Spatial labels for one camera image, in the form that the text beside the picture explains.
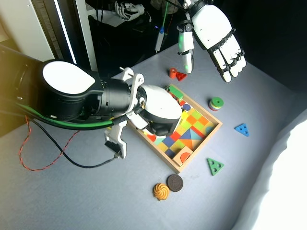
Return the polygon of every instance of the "wooden tray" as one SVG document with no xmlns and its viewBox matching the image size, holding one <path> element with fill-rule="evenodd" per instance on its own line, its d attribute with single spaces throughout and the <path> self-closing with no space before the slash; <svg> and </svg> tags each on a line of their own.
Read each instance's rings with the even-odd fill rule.
<svg viewBox="0 0 307 230">
<path fill-rule="evenodd" d="M 129 126 L 135 130 L 138 135 L 146 141 L 149 147 L 176 173 L 180 173 L 201 148 L 209 141 L 209 139 L 216 133 L 222 126 L 222 122 L 211 115 L 208 111 L 202 108 L 189 96 L 187 96 L 180 89 L 174 85 L 168 86 L 166 89 L 171 89 L 170 94 L 175 97 L 180 105 L 186 110 L 182 113 L 182 119 L 175 132 L 166 138 L 159 138 L 155 135 L 148 135 L 144 132 L 137 130 L 129 122 Z M 191 149 L 191 155 L 182 163 L 177 154 L 186 152 L 187 146 Z"/>
</svg>

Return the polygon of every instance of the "wooden frame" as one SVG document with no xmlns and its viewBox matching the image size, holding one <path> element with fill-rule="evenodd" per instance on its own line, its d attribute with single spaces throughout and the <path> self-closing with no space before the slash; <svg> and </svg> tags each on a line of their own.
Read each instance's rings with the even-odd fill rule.
<svg viewBox="0 0 307 230">
<path fill-rule="evenodd" d="M 206 117 L 209 121 L 211 121 L 215 128 L 212 130 L 212 132 L 202 141 L 202 143 L 193 151 L 193 153 L 190 155 L 190 157 L 179 167 L 169 156 L 167 156 L 164 152 L 162 152 L 157 145 L 155 145 L 148 137 L 144 135 L 144 133 L 140 130 L 137 130 L 133 124 L 129 121 L 129 126 L 135 130 L 138 135 L 146 141 L 146 143 L 149 145 L 149 147 L 175 172 L 180 173 L 184 170 L 184 168 L 193 160 L 193 158 L 197 155 L 197 153 L 204 147 L 204 145 L 210 140 L 210 138 L 217 132 L 217 130 L 222 126 L 222 122 L 219 121 L 216 117 L 211 115 L 207 110 L 202 108 L 198 103 L 196 103 L 193 99 L 191 99 L 189 96 L 187 96 L 184 92 L 183 93 L 183 100 L 190 104 L 194 109 L 196 109 L 200 114 L 202 114 L 204 117 Z"/>
</svg>

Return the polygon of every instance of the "golden brown cookie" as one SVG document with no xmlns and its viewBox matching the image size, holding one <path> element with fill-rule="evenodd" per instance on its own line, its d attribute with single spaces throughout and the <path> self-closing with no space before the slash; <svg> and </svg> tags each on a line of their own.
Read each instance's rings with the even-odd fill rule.
<svg viewBox="0 0 307 230">
<path fill-rule="evenodd" d="M 169 189 L 166 184 L 156 184 L 153 189 L 153 195 L 158 200 L 166 200 L 169 194 Z"/>
</svg>

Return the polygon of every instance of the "green cable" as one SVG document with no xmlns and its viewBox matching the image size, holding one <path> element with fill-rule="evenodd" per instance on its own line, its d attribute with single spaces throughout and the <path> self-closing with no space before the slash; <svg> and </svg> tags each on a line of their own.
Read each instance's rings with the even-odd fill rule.
<svg viewBox="0 0 307 230">
<path fill-rule="evenodd" d="M 165 19 L 166 19 L 166 15 L 167 15 L 167 8 L 168 8 L 168 2 L 166 2 L 166 7 L 165 7 L 165 12 L 164 12 L 164 19 L 163 19 L 163 23 L 162 23 L 162 28 L 164 28 Z"/>
<path fill-rule="evenodd" d="M 67 126 L 67 127 L 73 127 L 73 128 L 91 128 L 91 127 L 98 127 L 98 126 L 107 126 L 107 125 L 111 126 L 111 125 L 113 125 L 113 122 L 111 120 L 96 122 L 96 123 L 83 123 L 83 124 L 70 123 L 70 122 L 65 122 L 65 121 L 57 121 L 57 120 L 53 120 L 53 119 L 44 117 L 38 111 L 34 110 L 33 108 L 31 108 L 29 106 L 19 104 L 19 103 L 17 103 L 17 104 L 20 107 L 26 109 L 27 111 L 29 111 L 29 112 L 47 120 L 47 121 L 53 122 L 53 123 L 61 125 L 61 126 Z"/>
</svg>

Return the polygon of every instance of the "light strip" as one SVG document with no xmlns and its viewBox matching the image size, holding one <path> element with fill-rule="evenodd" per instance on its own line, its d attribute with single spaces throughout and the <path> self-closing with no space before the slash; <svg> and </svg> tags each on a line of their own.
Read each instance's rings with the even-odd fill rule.
<svg viewBox="0 0 307 230">
<path fill-rule="evenodd" d="M 73 54 L 73 51 L 72 51 L 71 42 L 69 41 L 69 38 L 68 38 L 68 34 L 67 34 L 66 27 L 65 27 L 65 24 L 64 24 L 64 21 L 63 21 L 61 10 L 59 9 L 58 0 L 54 0 L 54 4 L 56 5 L 56 8 L 57 8 L 57 12 L 58 12 L 58 16 L 59 16 L 59 21 L 61 22 L 61 25 L 62 25 L 62 28 L 63 28 L 63 31 L 64 31 L 64 35 L 65 35 L 65 38 L 66 38 L 68 49 L 69 49 L 69 51 L 71 53 L 72 61 L 75 64 L 77 64 L 75 55 Z"/>
</svg>

